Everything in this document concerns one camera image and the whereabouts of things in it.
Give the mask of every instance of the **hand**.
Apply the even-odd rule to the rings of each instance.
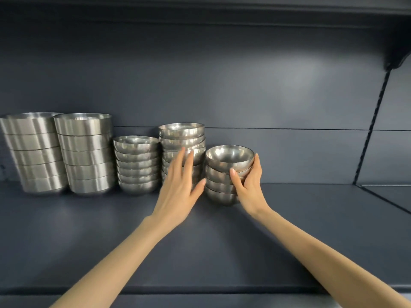
[[[271,210],[265,201],[263,191],[260,186],[260,178],[263,170],[261,169],[260,157],[258,154],[254,157],[253,167],[245,179],[244,186],[241,183],[237,172],[230,169],[230,177],[237,190],[238,199],[244,210],[252,217],[257,218],[260,213]]]
[[[188,155],[182,170],[184,152],[185,148],[182,148],[171,161],[167,178],[151,214],[154,220],[165,227],[167,233],[186,219],[206,184],[206,180],[202,179],[191,192],[194,153]]]

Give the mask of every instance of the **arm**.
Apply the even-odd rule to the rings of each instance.
[[[182,171],[184,149],[172,161],[153,213],[52,308],[109,308],[154,246],[187,217],[204,190],[205,180],[191,192],[193,153]]]
[[[411,307],[411,302],[377,277],[274,212],[261,191],[261,173],[257,154],[244,186],[237,173],[230,171],[245,211],[270,230],[342,307]]]

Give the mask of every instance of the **stack of bowls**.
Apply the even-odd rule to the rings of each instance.
[[[58,193],[67,185],[53,117],[59,113],[22,113],[0,117],[23,190]]]
[[[190,154],[194,152],[192,171],[192,188],[201,180],[203,173],[204,154],[206,153],[206,137],[204,124],[200,123],[172,123],[159,126],[162,153],[162,182],[167,178],[168,167],[182,147],[185,147],[183,164]]]
[[[154,191],[160,183],[158,138],[130,135],[116,137],[113,142],[121,189],[133,195]]]
[[[96,195],[115,186],[111,115],[59,114],[54,121],[71,191]]]
[[[230,178],[230,169],[236,170],[244,183],[254,162],[254,152],[242,146],[223,145],[208,149],[205,155],[205,193],[210,199],[224,205],[237,203],[237,192]]]

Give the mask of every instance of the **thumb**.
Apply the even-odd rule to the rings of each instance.
[[[193,201],[193,203],[196,203],[197,199],[203,193],[205,184],[206,180],[205,178],[203,178],[201,181],[198,182],[197,186],[191,192],[190,199]]]
[[[235,186],[237,192],[241,192],[245,189],[243,184],[241,183],[240,176],[237,174],[237,172],[233,168],[230,169],[230,177],[231,177],[231,180],[233,181],[233,185]]]

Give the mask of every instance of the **forearm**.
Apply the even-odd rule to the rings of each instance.
[[[100,261],[52,308],[109,308],[154,246],[166,235],[147,217],[117,248]]]
[[[255,218],[311,272],[344,308],[411,307],[384,282],[269,210]]]

